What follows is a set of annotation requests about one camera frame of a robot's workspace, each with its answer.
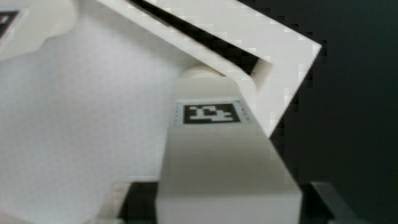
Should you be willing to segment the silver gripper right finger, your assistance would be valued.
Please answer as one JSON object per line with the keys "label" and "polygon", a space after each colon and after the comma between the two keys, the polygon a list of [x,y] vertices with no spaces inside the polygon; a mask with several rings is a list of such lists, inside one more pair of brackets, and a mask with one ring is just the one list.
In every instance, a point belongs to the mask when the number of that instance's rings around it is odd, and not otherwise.
{"label": "silver gripper right finger", "polygon": [[328,182],[302,185],[300,224],[359,224],[359,218]]}

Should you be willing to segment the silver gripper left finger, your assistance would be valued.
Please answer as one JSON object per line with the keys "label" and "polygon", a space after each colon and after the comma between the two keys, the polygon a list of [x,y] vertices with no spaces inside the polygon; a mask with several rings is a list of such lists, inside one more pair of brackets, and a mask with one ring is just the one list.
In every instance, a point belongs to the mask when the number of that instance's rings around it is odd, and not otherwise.
{"label": "silver gripper left finger", "polygon": [[106,194],[96,224],[156,224],[158,183],[117,183]]}

